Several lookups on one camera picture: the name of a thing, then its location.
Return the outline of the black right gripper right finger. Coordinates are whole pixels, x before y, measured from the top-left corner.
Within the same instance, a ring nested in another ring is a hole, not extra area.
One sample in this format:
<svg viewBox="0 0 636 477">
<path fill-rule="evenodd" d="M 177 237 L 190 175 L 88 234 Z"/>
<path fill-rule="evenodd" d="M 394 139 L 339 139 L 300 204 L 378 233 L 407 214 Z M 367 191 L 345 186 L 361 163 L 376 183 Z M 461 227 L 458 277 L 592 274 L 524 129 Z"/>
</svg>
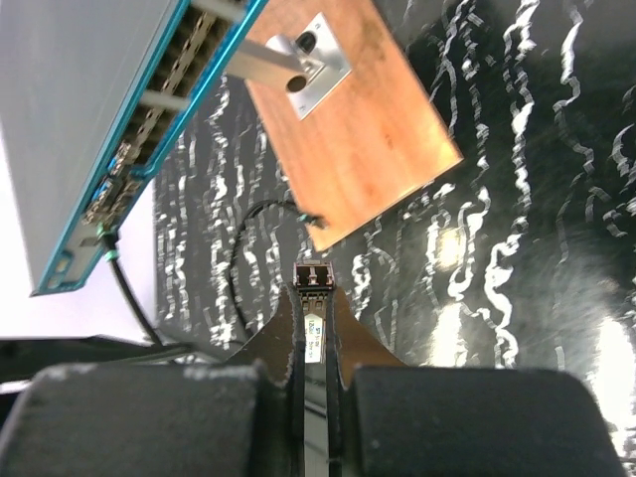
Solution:
<svg viewBox="0 0 636 477">
<path fill-rule="evenodd" d="M 332 476 L 621 476 L 591 393 L 551 370 L 410 367 L 325 302 Z"/>
</svg>

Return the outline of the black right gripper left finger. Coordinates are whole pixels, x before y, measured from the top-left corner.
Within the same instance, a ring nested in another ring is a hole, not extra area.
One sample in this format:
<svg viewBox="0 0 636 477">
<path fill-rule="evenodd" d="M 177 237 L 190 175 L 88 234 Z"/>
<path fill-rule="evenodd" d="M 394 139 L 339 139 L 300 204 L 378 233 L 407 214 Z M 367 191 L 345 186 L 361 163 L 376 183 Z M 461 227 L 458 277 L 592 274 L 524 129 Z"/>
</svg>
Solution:
<svg viewBox="0 0 636 477">
<path fill-rule="evenodd" d="M 1 430 L 5 476 L 300 476 L 304 325 L 275 314 L 222 364 L 59 364 Z"/>
</svg>

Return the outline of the silver SFP module plug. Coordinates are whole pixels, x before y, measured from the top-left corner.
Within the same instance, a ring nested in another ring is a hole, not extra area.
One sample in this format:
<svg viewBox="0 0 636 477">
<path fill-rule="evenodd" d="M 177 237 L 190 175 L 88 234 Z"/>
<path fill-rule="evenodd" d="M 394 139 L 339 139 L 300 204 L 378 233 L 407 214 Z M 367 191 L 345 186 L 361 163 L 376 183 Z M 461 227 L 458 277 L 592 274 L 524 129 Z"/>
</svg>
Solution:
<svg viewBox="0 0 636 477">
<path fill-rule="evenodd" d="M 323 363 L 327 299 L 335 288 L 332 264 L 317 260 L 295 263 L 293 274 L 304 319 L 305 363 Z"/>
</svg>

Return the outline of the wooden board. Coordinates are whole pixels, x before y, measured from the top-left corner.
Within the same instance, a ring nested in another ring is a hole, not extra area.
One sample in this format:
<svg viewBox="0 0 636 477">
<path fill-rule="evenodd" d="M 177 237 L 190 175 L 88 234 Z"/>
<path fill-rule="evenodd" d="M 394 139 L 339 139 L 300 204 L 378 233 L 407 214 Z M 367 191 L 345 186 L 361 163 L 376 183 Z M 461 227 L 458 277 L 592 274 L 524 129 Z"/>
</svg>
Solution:
<svg viewBox="0 0 636 477">
<path fill-rule="evenodd" d="M 297 38 L 324 15 L 349 74 L 305 117 L 284 92 L 247 87 L 298 208 L 324 219 L 322 251 L 459 164 L 446 125 L 371 1 L 270 1 L 248 36 Z"/>
</svg>

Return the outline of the dark grey network switch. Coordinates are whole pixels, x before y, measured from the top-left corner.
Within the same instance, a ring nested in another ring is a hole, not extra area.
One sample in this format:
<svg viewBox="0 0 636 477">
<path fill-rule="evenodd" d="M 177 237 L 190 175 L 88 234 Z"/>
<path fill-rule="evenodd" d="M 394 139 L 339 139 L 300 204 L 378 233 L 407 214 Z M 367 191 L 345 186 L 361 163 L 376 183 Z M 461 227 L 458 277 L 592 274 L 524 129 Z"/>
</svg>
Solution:
<svg viewBox="0 0 636 477">
<path fill-rule="evenodd" d="M 5 1 L 1 131 L 31 292 L 83 287 L 263 10 Z"/>
</svg>

